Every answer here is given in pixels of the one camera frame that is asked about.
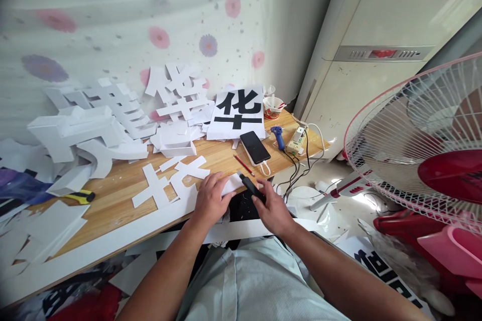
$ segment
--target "blue handle tool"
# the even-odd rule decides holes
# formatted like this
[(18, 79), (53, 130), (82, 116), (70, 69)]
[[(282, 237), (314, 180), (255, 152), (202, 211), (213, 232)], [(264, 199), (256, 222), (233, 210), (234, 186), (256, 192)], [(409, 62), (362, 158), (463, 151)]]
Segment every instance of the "blue handle tool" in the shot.
[(276, 135), (276, 141), (278, 142), (278, 149), (285, 150), (285, 143), (283, 142), (283, 138), (281, 137), (281, 133), (283, 133), (283, 128), (271, 127), (271, 132)]

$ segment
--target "air conditioner vent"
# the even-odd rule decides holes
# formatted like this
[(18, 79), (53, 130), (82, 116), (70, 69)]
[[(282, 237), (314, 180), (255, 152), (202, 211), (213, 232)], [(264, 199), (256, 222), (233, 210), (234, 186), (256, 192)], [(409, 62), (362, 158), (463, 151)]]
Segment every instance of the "air conditioner vent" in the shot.
[(338, 48), (334, 61), (356, 62), (406, 62), (423, 61), (433, 46), (351, 46), (342, 45)]

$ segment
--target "pencil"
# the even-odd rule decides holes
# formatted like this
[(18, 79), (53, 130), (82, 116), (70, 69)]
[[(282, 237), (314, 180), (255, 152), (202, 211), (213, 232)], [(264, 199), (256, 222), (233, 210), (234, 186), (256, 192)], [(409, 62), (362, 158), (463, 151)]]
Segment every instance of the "pencil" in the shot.
[(245, 164), (243, 163), (243, 161), (242, 161), (241, 159), (239, 159), (239, 157), (238, 157), (236, 154), (233, 154), (233, 155), (234, 155), (234, 158), (236, 158), (236, 160), (237, 160), (239, 163), (241, 163), (241, 165), (242, 165), (244, 168), (246, 168), (246, 170), (254, 177), (255, 174), (253, 173), (253, 171), (251, 171), (251, 170), (248, 168), (248, 166), (245, 165)]

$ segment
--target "person's hand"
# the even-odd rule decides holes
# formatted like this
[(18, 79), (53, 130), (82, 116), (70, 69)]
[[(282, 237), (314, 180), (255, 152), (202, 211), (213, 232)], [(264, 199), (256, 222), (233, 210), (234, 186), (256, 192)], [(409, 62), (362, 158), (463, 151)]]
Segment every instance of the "person's hand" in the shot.
[(275, 192), (270, 182), (263, 179), (257, 181), (263, 185), (260, 192), (266, 196), (266, 205), (258, 197), (252, 196), (261, 221), (275, 235), (281, 238), (288, 236), (295, 231), (297, 223), (291, 217), (283, 198)]
[(222, 172), (208, 175), (201, 183), (197, 193), (196, 207), (191, 217), (192, 222), (209, 230), (226, 213), (231, 198), (236, 194), (231, 192), (221, 197), (228, 177), (222, 177)]

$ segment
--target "person's arm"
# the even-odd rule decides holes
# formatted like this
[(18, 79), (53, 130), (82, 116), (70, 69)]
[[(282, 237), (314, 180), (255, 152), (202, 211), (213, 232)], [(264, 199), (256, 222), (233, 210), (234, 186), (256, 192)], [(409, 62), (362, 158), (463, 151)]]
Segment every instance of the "person's arm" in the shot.
[(258, 180), (266, 205), (253, 196), (261, 221), (303, 261), (325, 298), (351, 320), (428, 320), (414, 304), (356, 261), (298, 225), (270, 182)]
[(194, 213), (126, 303), (117, 321), (173, 320), (207, 233), (226, 212), (235, 193), (221, 197), (228, 177), (208, 175), (201, 183)]

